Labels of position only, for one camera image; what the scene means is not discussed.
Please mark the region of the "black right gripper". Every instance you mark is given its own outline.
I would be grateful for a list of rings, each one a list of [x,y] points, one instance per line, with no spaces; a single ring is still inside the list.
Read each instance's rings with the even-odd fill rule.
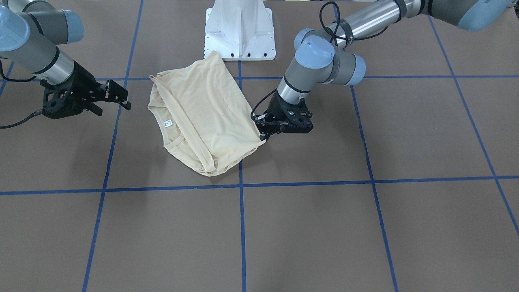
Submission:
[[[124,87],[112,79],[98,83],[93,74],[78,63],[74,63],[72,74],[63,83],[51,85],[41,80],[41,85],[45,88],[42,113],[47,118],[67,118],[85,110],[102,116],[103,110],[95,105],[97,101],[113,102],[131,110]]]

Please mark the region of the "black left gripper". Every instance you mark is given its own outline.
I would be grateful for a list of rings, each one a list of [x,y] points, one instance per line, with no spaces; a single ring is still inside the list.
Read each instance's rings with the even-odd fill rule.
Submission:
[[[313,128],[311,118],[313,113],[308,110],[305,98],[299,98],[293,105],[286,102],[277,90],[271,91],[260,102],[272,95],[267,110],[256,115],[251,113],[251,119],[258,129],[262,129],[261,141],[267,141],[272,135],[280,133],[309,133]]]

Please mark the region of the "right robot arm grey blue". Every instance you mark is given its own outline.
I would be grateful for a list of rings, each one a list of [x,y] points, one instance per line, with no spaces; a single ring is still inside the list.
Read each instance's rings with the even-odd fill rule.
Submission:
[[[74,11],[45,0],[2,0],[1,57],[30,72],[44,87],[41,110],[32,116],[68,118],[83,111],[101,116],[97,102],[115,102],[130,110],[128,91],[113,80],[101,84],[59,45],[81,41],[84,26]]]

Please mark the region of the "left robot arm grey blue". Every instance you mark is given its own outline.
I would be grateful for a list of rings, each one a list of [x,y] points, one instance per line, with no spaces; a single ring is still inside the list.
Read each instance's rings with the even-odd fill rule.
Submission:
[[[352,86],[365,77],[366,63],[345,49],[384,33],[406,18],[428,15],[465,31],[480,31],[500,17],[511,0],[379,0],[321,28],[305,28],[294,39],[294,57],[263,114],[251,112],[261,141],[279,133],[309,133],[313,114],[307,96],[317,84]]]

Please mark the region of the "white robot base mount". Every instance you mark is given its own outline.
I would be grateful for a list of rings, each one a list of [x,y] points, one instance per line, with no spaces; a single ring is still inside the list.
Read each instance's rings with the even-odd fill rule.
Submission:
[[[272,10],[263,0],[216,0],[205,12],[204,58],[264,61],[276,57]]]

